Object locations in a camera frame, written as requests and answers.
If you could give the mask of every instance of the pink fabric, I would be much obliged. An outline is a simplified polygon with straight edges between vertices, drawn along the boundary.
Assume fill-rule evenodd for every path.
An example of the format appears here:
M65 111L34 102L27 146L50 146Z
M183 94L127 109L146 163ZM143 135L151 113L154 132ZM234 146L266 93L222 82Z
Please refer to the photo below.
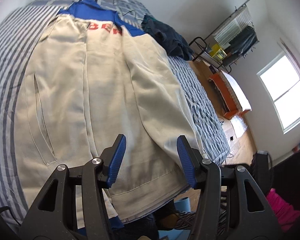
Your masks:
M289 230L293 222L300 216L300 211L294 210L293 206L285 202L272 188L267 195L267 200L274 211L275 216L283 232Z

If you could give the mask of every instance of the metal rack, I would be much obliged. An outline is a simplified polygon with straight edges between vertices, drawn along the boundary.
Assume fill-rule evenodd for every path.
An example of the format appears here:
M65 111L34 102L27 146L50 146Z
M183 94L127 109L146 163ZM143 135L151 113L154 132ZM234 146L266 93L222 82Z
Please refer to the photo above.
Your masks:
M189 43L190 46L195 43L201 50L199 53L196 53L192 61L196 61L199 58L207 61L204 57L202 57L202 55L204 54L205 57L212 60L216 63L216 65L218 65L217 69L223 68L228 73L232 71L231 64L229 66L224 66L221 62L217 62L209 55L209 53L207 52L207 40L213 37L223 49L226 49L230 45L229 41L234 39L246 26L249 25L254 29L252 18L247 8L247 3L249 1L250 0L246 0L239 8L236 8L236 10L217 28L215 28L206 38L203 39L202 37L196 37ZM204 43L204 46L200 44L198 40L201 40Z

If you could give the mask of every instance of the silver bolt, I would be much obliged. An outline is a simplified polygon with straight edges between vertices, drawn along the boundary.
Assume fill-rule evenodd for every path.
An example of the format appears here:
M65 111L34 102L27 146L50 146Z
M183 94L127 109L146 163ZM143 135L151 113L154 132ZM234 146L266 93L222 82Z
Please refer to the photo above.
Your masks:
M246 170L246 168L243 167L243 166L241 166L241 165L239 165L239 166L237 166L237 170L238 170L239 172L244 172L244 171Z
M97 164L101 163L101 159L100 158L94 158L92 160L92 163L95 164L95 165L97 165Z
M211 164L211 160L209 160L209 159L203 159L202 163L205 164L205 165L209 165L209 164Z
M64 171L66 169L66 166L64 164L61 164L57 167L58 171Z

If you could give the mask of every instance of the striped bedding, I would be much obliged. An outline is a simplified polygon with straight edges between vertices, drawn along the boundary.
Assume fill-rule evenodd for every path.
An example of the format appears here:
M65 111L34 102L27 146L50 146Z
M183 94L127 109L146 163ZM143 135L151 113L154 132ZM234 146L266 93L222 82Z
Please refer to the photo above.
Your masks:
M12 12L0 25L0 207L10 206L17 220L22 221L28 207L18 179L14 150L14 109L29 57L42 33L61 6L74 0L54 0L46 5L37 0ZM139 26L138 17L149 13L144 6L133 0L101 0L107 9L120 10L122 14L134 9L133 16L123 17L126 22ZM217 164L229 154L229 145L206 92L187 62L169 57L171 69L185 91L193 120L201 135L207 154ZM2 213L8 223L14 224L8 212Z

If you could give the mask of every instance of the wooden floor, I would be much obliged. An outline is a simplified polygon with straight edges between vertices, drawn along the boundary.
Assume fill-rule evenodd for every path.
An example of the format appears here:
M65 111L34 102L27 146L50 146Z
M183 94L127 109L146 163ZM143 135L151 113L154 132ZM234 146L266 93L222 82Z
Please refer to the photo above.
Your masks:
M235 136L231 122L223 117L222 102L219 99L219 95L215 92L214 88L212 87L212 84L208 81L208 77L211 75L209 67L203 62L195 64L191 62L190 65L194 70L195 74L197 75L197 78L203 86L204 90L206 91L208 98L210 99L217 113L217 116L220 120L222 120L221 118L225 120L222 125L222 128L225 132L226 138L230 146L230 154L223 164L251 164L252 156L256 152L256 146L249 127L240 138L237 138ZM191 210L196 210L199 200L199 194L200 190L190 189L186 193L179 195L177 199L189 197L191 203Z

